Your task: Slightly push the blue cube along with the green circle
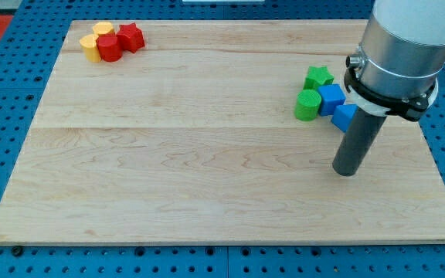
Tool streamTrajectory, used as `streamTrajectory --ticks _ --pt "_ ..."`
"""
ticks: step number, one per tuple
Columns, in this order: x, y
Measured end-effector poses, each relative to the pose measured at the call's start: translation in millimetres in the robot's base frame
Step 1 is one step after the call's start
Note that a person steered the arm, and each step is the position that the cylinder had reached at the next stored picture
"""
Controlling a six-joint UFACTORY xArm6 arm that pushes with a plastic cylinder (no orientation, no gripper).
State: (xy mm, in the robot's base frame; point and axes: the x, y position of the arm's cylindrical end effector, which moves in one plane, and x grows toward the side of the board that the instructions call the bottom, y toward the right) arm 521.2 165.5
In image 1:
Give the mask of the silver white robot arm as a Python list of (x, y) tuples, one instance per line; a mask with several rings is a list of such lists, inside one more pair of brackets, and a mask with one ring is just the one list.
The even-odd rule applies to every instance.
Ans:
[(375, 0), (346, 59), (345, 89), (368, 114), (418, 121), (437, 98), (444, 63), (445, 0)]

